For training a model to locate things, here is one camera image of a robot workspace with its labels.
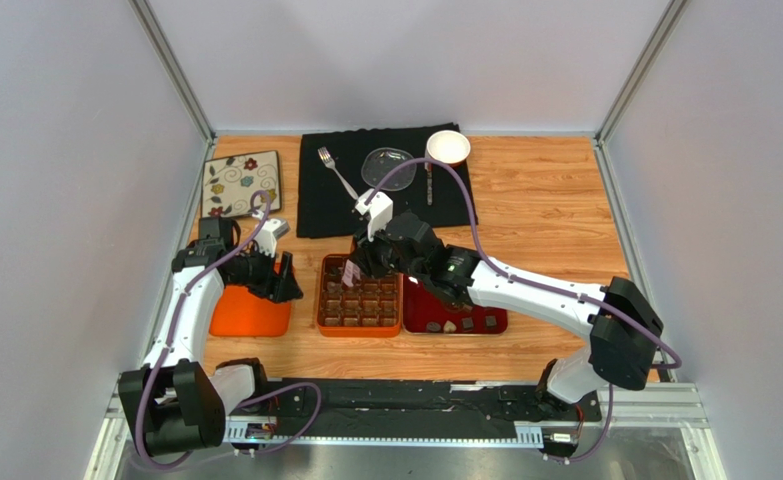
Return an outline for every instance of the orange tray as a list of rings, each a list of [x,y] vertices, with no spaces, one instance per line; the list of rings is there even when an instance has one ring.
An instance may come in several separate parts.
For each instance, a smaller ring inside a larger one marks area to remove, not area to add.
[[[352,287],[342,283],[347,255],[327,255],[317,282],[315,322],[327,337],[387,338],[400,333],[402,276],[362,277]]]
[[[217,337],[280,337],[287,333],[292,305],[258,298],[246,287],[228,286],[216,304],[208,331]]]

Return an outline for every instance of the white wall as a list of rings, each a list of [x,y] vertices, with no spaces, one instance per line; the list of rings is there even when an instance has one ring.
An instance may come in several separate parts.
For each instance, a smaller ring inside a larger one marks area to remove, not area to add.
[[[667,0],[153,0],[219,130],[593,131]]]
[[[202,155],[127,2],[0,2],[0,478],[82,476]]]
[[[783,478],[783,2],[691,2],[610,153],[729,478]]]

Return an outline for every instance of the black cloth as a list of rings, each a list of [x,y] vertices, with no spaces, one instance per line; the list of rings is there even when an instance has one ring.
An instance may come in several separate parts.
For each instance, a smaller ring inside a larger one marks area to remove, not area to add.
[[[424,156],[427,139],[440,130],[459,131],[459,125],[448,123],[434,127],[355,130],[348,132],[304,135],[299,151],[299,205],[296,236],[325,238],[352,235],[366,222],[354,213],[355,201],[341,185],[335,172],[326,168],[317,149],[326,147],[335,167],[361,195],[368,188],[361,178],[361,166],[371,151],[391,147],[405,150],[415,158]],[[471,179],[468,162],[456,167],[468,193]],[[440,167],[432,169],[433,204],[427,205],[426,170],[418,165],[412,184],[399,192],[385,192],[394,201],[394,215],[411,210],[433,227],[468,225],[465,199],[449,173]]]

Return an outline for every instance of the floral patterned mat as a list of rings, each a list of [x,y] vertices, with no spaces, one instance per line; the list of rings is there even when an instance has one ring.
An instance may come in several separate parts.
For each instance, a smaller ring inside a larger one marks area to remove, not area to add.
[[[202,177],[202,216],[248,215],[249,199],[258,190],[270,195],[271,211],[281,210],[279,171],[279,154],[275,151],[208,160]]]

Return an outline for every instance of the wood grain surface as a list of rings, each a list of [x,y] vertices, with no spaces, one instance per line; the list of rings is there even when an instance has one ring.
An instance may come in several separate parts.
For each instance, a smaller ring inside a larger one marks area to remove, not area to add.
[[[294,136],[222,137],[216,149],[216,157],[279,152],[285,202],[276,216],[294,230],[299,143]],[[471,183],[489,255],[566,280],[609,283],[613,275],[627,275],[589,139],[472,137],[471,144]],[[240,223],[243,235],[255,224]],[[436,233],[445,243],[473,248],[468,227]],[[349,245],[349,237],[310,240],[291,233],[282,239],[279,251],[293,253],[305,292],[294,304],[288,333],[278,338],[209,336],[208,373],[229,359],[258,357],[271,377],[538,380],[551,359],[583,345],[560,328],[515,313],[498,336],[404,331],[391,339],[323,337],[314,325],[320,262],[327,254],[349,251]]]

